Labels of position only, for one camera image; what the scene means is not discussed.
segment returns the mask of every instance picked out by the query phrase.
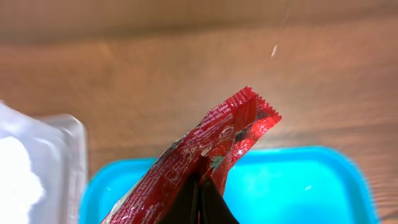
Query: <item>white container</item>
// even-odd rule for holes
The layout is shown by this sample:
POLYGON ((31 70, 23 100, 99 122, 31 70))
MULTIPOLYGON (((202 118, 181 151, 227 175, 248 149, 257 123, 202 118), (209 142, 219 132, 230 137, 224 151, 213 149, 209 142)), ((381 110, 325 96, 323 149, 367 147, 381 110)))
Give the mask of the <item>white container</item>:
POLYGON ((76 224, 86 185, 86 132, 63 114, 39 120, 0 104, 0 138, 14 137, 26 148, 45 197, 29 212, 30 224, 76 224))

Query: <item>wood grain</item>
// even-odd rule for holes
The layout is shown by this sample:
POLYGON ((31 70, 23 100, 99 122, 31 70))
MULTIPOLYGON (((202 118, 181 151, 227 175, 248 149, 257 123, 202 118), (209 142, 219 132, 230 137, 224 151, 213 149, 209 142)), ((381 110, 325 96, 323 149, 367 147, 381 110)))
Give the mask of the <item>wood grain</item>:
POLYGON ((0 98, 82 120, 90 175, 158 156, 246 85, 283 116, 256 148, 334 147, 363 170, 380 216, 398 209, 397 16, 0 45, 0 98))

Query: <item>light blue surface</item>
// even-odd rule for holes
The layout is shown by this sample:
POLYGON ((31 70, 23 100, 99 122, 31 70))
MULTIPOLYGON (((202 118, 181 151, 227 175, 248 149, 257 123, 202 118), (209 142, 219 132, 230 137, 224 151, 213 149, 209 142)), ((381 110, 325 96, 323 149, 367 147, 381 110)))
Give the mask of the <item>light blue surface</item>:
MULTIPOLYGON (((83 197, 80 224, 100 223, 154 161, 123 160, 101 169, 83 197)), ((250 151, 229 172, 224 199, 242 224, 377 223, 363 176, 321 146, 250 151)))

